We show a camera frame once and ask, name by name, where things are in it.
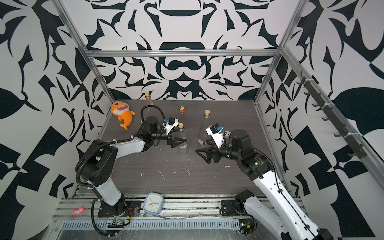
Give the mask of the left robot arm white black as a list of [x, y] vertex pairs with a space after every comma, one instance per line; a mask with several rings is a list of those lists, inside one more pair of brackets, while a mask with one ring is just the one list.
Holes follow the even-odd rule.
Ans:
[[145, 152], [156, 141], [166, 140], [171, 148], [186, 143], [187, 140], [172, 136], [178, 127], [179, 120], [173, 117], [160, 123], [157, 118], [150, 116], [142, 122], [138, 132], [128, 139], [92, 142], [77, 163], [75, 172], [77, 184], [92, 190], [101, 201], [99, 217], [120, 217], [129, 212], [124, 195], [112, 180], [116, 161], [124, 156]]

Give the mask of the clear glass bottle with cork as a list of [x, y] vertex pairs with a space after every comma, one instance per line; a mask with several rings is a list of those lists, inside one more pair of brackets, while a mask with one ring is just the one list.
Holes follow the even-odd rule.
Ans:
[[[145, 99], [146, 99], [147, 106], [153, 106], [154, 105], [154, 102], [153, 102], [149, 92], [145, 92]], [[144, 110], [144, 117], [147, 118], [149, 116], [152, 116], [154, 113], [155, 113], [154, 108], [148, 107]]]

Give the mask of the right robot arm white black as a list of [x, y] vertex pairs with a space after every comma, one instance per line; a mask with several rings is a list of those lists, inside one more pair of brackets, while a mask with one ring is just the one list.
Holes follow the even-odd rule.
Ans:
[[299, 207], [278, 178], [272, 161], [256, 150], [245, 130], [229, 132], [230, 140], [225, 141], [221, 126], [206, 128], [212, 139], [209, 147], [198, 149], [196, 153], [208, 164], [218, 163], [222, 158], [236, 161], [245, 174], [268, 198], [274, 207], [272, 212], [252, 193], [243, 191], [237, 195], [241, 210], [258, 220], [278, 240], [331, 240], [327, 229], [318, 227]]

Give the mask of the small clear bottle with cork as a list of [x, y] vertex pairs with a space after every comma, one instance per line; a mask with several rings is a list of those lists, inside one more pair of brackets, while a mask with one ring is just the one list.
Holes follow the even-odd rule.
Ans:
[[188, 141], [187, 134], [183, 123], [179, 123], [178, 137], [183, 139], [179, 145], [179, 150], [181, 154], [186, 154], [188, 152]]

